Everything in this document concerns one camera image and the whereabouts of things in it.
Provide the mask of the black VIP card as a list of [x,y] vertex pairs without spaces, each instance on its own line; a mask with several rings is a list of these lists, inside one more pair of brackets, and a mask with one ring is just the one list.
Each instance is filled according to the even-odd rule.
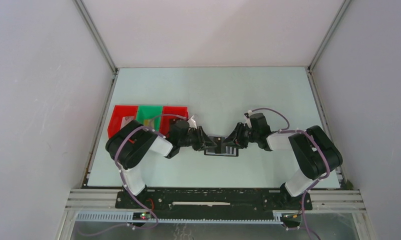
[[227,153],[227,147],[224,144],[225,136],[213,136],[213,141],[216,143],[216,147],[213,152],[216,155],[225,155]]

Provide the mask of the black leather card holder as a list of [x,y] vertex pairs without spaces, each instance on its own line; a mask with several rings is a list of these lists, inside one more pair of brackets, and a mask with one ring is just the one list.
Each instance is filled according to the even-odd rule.
[[209,135],[208,137],[216,144],[216,147],[204,150],[205,156],[216,156],[216,157],[239,156],[238,148],[230,147],[224,144],[224,140],[227,138],[227,136]]

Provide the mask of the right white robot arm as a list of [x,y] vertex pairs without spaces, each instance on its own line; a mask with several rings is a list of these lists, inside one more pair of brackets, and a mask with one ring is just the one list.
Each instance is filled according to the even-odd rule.
[[263,113],[246,113],[245,122],[237,123],[223,143],[236,149],[245,149],[250,143],[256,143],[268,152],[293,152],[299,169],[280,187],[279,202],[285,209],[294,208],[300,195],[343,163],[342,154],[320,126],[272,131]]

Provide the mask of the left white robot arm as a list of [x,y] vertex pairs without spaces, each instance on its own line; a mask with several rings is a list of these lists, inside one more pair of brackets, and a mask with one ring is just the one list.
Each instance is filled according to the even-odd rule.
[[138,209],[147,201],[140,163],[149,151],[171,159],[180,148],[191,147],[199,152],[217,146],[191,119],[174,120],[166,135],[132,120],[109,138],[105,149],[118,168],[124,189],[129,192],[127,202]]

